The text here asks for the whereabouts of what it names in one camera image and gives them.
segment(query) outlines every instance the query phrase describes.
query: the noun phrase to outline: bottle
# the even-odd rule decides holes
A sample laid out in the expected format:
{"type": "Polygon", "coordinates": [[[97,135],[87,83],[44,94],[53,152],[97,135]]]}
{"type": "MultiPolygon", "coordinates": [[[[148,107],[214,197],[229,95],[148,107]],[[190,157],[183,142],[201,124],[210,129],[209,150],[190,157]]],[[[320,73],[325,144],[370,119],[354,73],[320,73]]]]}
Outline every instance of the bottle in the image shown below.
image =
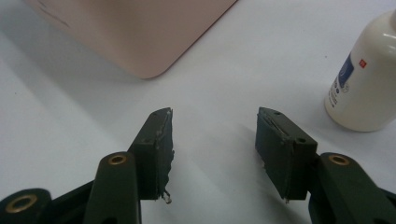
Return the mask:
{"type": "Polygon", "coordinates": [[[359,132],[396,118],[396,10],[362,31],[325,98],[330,117],[359,132]]]}

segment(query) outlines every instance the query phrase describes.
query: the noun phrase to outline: bottle label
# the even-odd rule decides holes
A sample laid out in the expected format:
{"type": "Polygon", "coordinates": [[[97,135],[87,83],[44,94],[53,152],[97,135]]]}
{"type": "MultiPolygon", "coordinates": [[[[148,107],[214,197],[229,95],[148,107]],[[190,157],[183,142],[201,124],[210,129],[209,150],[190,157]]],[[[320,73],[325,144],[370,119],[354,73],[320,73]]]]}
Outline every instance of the bottle label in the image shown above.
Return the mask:
{"type": "Polygon", "coordinates": [[[344,94],[349,91],[349,84],[347,83],[347,81],[352,75],[353,70],[355,70],[355,67],[352,64],[352,60],[350,59],[349,54],[346,58],[346,61],[344,62],[343,67],[338,73],[337,78],[335,79],[329,90],[329,102],[333,108],[335,108],[336,105],[340,104],[340,94],[344,94]]]}

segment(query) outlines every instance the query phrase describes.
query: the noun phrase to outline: plastic bottle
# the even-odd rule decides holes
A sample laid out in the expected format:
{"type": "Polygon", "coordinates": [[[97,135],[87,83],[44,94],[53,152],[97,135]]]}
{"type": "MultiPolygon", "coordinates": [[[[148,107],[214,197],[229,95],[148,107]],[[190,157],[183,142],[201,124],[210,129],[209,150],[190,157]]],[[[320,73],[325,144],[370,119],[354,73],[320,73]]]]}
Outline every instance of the plastic bottle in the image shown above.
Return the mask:
{"type": "Polygon", "coordinates": [[[396,118],[396,10],[364,28],[325,107],[334,121],[359,132],[379,130],[396,118]]]}

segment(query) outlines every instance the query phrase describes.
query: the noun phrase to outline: red logo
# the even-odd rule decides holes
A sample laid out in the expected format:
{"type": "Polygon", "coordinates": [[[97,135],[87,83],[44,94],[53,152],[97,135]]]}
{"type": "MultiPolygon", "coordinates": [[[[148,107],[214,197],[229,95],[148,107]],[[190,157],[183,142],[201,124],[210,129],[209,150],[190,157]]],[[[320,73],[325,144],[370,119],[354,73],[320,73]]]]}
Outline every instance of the red logo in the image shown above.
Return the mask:
{"type": "Polygon", "coordinates": [[[363,59],[361,59],[361,61],[359,62],[359,65],[361,66],[361,68],[364,68],[367,65],[367,62],[364,61],[363,59]]]}

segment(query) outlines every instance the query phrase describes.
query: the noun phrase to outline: blue label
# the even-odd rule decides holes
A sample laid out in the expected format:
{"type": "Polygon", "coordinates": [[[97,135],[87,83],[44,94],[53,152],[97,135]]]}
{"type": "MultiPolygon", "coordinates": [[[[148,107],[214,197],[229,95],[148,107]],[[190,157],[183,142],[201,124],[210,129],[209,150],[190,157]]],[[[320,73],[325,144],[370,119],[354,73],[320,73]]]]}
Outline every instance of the blue label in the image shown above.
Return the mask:
{"type": "Polygon", "coordinates": [[[350,54],[347,56],[346,61],[341,68],[340,72],[338,73],[338,82],[340,83],[340,87],[344,88],[347,80],[349,79],[350,75],[352,74],[353,70],[352,61],[350,60],[350,54]]]}

